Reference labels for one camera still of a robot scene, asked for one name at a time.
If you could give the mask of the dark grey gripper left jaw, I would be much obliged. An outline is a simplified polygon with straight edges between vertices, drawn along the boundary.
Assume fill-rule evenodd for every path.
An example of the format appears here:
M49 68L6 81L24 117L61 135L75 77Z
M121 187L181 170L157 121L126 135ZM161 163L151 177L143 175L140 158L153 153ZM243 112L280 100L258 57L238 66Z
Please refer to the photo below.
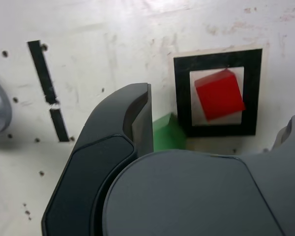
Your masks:
M91 112L41 220L45 236L100 236L102 212L117 175L152 153L151 85L130 84Z

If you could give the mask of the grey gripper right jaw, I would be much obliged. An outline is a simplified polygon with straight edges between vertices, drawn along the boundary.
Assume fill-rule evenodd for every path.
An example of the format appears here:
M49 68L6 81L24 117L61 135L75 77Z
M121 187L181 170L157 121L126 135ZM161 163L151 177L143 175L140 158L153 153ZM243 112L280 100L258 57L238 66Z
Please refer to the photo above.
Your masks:
M114 180L105 236L295 236L295 116L257 155L145 155Z

